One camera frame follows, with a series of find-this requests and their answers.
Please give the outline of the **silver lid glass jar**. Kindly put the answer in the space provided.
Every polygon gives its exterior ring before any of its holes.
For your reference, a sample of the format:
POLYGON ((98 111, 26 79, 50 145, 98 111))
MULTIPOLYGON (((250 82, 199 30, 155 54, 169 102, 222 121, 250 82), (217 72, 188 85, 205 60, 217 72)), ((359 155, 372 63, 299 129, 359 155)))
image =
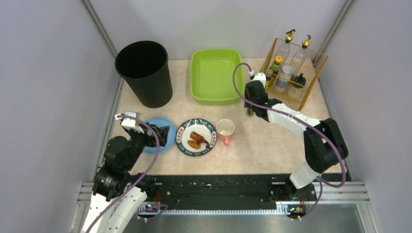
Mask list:
POLYGON ((289 84, 289 81, 294 73, 294 67, 291 65, 283 65, 278 72, 278 78, 275 83, 275 90, 279 93, 284 92, 289 84))

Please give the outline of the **green label sauce bottle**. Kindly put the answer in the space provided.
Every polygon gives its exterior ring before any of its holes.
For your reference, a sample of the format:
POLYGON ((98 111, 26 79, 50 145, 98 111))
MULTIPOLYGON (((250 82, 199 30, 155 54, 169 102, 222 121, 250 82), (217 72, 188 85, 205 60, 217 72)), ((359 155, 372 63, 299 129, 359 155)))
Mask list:
POLYGON ((273 63, 272 63, 271 66, 270 66, 270 69, 273 71, 273 75, 272 75, 272 76, 273 76, 274 78, 276 78, 277 75, 278 75, 278 72, 279 72, 279 70, 280 70, 280 66, 281 66, 282 61, 283 61, 283 57, 280 56, 280 55, 277 55, 277 56, 275 57, 273 63))

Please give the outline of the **white plate green rim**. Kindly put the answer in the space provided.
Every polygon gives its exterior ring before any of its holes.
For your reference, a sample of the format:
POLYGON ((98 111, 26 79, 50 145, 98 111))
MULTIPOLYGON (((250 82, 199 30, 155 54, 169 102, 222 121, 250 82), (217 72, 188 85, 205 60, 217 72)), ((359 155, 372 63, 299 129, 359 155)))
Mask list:
POLYGON ((180 152, 199 157, 211 152, 217 143, 217 130, 202 118, 183 122, 176 130, 175 143, 180 152))

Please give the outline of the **pink mug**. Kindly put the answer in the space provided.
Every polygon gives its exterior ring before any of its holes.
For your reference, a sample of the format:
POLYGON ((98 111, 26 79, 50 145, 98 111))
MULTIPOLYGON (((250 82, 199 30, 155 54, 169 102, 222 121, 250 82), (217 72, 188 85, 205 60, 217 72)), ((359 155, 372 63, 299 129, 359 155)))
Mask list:
POLYGON ((229 146, 230 139, 233 137, 235 132, 235 124, 229 119, 221 119, 217 125, 217 136, 225 146, 229 146))

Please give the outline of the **black lid seasoning jar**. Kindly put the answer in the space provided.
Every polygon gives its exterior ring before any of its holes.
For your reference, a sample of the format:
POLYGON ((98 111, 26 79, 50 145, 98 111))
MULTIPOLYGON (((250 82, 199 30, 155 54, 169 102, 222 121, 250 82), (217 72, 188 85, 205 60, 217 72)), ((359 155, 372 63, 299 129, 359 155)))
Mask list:
POLYGON ((306 82, 307 80, 303 73, 300 73, 298 76, 294 76, 291 79, 288 96, 292 99, 299 100, 303 95, 303 88, 305 87, 306 82))

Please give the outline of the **clear oil dispenser bottle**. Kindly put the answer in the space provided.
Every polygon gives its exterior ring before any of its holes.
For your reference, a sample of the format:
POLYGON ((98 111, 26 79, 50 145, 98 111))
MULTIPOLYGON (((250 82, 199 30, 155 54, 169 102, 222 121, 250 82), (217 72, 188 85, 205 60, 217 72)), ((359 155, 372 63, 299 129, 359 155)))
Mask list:
POLYGON ((279 56, 282 57, 282 61, 285 62, 289 53, 290 53, 290 47, 291 47, 291 42, 293 40, 293 34, 296 32, 295 29, 292 29, 288 32, 286 32, 285 36, 285 43, 280 47, 279 50, 279 56))

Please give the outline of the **dark sauce dispenser bottle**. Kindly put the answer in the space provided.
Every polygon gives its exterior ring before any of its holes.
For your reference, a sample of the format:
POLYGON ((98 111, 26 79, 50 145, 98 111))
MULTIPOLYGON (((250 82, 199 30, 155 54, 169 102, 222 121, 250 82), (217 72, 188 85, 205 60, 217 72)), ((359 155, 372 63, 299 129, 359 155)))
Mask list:
POLYGON ((311 35, 307 35, 307 39, 302 41, 301 48, 295 53, 294 61, 302 65, 307 56, 307 48, 311 45, 311 35))

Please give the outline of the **small black cap bottle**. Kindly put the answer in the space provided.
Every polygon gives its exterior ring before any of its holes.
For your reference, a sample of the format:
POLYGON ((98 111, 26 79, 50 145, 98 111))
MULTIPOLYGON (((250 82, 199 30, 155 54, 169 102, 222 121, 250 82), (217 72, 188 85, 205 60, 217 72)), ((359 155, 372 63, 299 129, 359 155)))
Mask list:
POLYGON ((248 117, 252 117, 252 116, 254 116, 255 115, 255 112, 252 110, 252 109, 247 109, 247 116, 248 117))

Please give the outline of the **small yellow label bottle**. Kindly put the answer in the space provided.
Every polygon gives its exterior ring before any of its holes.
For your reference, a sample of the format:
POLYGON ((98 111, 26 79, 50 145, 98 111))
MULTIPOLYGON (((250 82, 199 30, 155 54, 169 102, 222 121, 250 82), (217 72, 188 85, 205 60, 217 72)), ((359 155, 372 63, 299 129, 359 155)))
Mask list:
POLYGON ((269 68, 264 72, 264 74, 266 76, 265 89, 268 89, 272 82, 273 70, 269 68))

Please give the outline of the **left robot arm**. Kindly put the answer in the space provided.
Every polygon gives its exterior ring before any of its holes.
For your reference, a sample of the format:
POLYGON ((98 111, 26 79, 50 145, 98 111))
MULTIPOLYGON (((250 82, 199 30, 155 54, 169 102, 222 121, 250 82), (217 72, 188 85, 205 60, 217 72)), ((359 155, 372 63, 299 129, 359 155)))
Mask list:
POLYGON ((151 124, 159 142, 144 125, 125 127, 129 134, 111 138, 104 152, 104 165, 96 174, 92 187, 91 202, 83 233, 121 233, 137 208, 153 190, 155 180, 142 173, 131 175, 130 170, 146 147, 165 146, 169 126, 151 124))

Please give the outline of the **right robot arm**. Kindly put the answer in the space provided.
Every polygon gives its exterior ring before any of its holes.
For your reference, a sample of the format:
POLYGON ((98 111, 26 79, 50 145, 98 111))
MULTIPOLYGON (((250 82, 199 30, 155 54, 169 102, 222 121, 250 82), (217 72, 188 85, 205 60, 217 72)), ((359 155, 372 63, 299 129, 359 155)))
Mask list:
POLYGON ((311 118, 278 99, 270 99, 261 81, 247 83, 244 98, 245 108, 257 117, 288 129, 304 142, 305 162, 286 179, 286 189, 292 198, 300 196, 330 167, 339 164, 344 169, 348 149, 334 119, 311 118))

